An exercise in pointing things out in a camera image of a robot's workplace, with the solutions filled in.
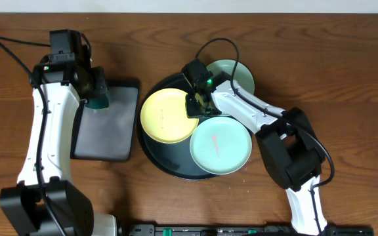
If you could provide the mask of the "green yellow sponge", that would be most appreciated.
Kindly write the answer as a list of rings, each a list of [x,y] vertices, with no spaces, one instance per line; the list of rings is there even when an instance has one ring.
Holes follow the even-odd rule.
[[[101,94],[93,98],[89,98],[85,104],[90,109],[106,109],[110,105],[107,94]]]

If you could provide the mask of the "yellow plate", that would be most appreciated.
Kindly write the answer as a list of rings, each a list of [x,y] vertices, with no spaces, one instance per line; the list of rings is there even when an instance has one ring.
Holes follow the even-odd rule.
[[[177,88],[164,88],[149,95],[142,105],[140,122],[150,138],[164,144],[174,144],[192,135],[200,120],[188,118],[187,94]]]

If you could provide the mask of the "light teal plate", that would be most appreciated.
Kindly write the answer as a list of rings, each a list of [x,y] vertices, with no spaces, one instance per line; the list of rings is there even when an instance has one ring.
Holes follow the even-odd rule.
[[[214,117],[202,122],[190,139],[195,164],[216,175],[239,170],[248,161],[251,150],[250,133],[231,117]]]

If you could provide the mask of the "sage green plate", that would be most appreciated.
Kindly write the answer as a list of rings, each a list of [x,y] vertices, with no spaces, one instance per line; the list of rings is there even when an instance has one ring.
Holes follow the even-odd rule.
[[[221,102],[218,101],[218,97],[224,92],[230,92],[232,95],[234,95],[234,93],[231,91],[229,77],[231,77],[235,63],[236,62],[234,60],[217,60],[206,67],[208,71],[211,71],[213,73],[213,77],[211,78],[213,81],[217,79],[225,79],[225,82],[223,84],[218,85],[216,91],[213,92],[214,104],[216,108],[218,108],[219,111],[221,111],[220,116],[230,116],[230,114],[225,113],[221,110]],[[254,95],[254,78],[249,69],[240,62],[236,66],[234,80],[246,92]]]

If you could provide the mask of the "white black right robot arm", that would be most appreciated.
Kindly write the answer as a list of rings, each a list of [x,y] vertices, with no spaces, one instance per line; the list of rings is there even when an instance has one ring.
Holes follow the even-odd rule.
[[[319,188],[332,181],[331,155],[317,139],[305,113],[271,106],[241,88],[231,75],[207,69],[186,70],[191,91],[186,97],[190,118],[227,113],[255,134],[265,169],[289,199],[293,229],[321,235],[327,226]]]

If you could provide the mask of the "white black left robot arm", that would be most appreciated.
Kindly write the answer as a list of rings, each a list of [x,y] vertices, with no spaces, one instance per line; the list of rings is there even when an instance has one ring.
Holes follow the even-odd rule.
[[[93,210],[73,184],[70,158],[81,97],[93,92],[101,68],[40,63],[33,69],[33,124],[26,160],[0,207],[19,235],[119,235],[115,216]]]

